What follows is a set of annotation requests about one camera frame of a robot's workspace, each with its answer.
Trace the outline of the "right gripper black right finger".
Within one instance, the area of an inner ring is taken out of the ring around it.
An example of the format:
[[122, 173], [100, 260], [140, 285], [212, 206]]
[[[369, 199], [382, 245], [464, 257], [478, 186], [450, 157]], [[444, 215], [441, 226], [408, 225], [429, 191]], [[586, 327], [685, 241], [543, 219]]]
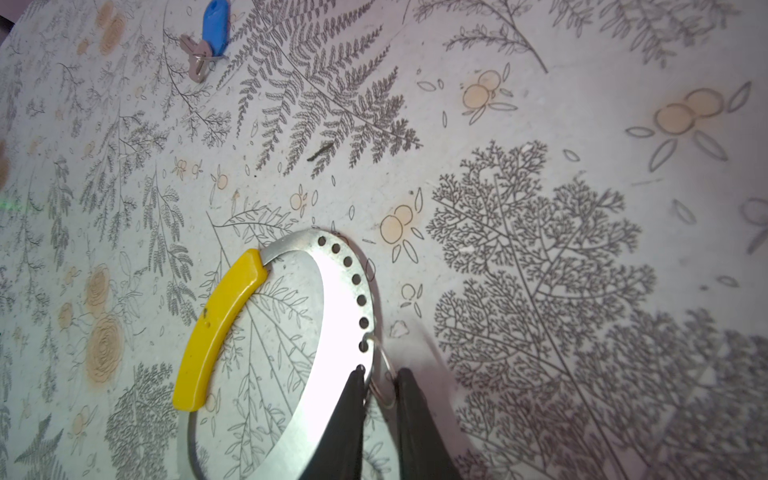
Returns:
[[402, 368], [395, 380], [400, 478], [460, 480], [413, 372]]

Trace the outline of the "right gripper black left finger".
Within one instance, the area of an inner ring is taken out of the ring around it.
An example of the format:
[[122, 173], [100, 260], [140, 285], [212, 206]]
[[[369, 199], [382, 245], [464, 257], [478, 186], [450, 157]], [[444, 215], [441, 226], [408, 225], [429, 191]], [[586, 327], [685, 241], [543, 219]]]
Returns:
[[362, 365], [353, 370], [301, 480], [361, 478], [367, 387]]

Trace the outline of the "grey keyring loop yellow tag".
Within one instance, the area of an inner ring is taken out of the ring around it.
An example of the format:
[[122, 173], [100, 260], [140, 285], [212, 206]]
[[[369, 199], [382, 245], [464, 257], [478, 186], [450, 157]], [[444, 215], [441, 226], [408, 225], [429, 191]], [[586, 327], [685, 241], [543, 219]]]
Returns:
[[340, 236], [287, 234], [228, 262], [183, 353], [173, 393], [178, 473], [201, 479], [199, 411], [224, 346], [247, 336], [229, 454], [241, 479], [300, 479], [350, 373], [365, 369], [366, 412], [377, 352], [364, 263]]

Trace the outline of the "key with blue tag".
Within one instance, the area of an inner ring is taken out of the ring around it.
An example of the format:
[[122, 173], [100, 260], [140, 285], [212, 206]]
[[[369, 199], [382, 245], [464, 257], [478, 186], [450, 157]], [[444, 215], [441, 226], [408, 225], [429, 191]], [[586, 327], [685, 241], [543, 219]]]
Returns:
[[180, 48], [188, 56], [188, 76], [195, 83], [202, 83], [209, 64], [223, 58], [229, 44], [230, 2], [210, 1], [202, 17], [202, 37], [195, 41], [189, 35], [179, 37]]

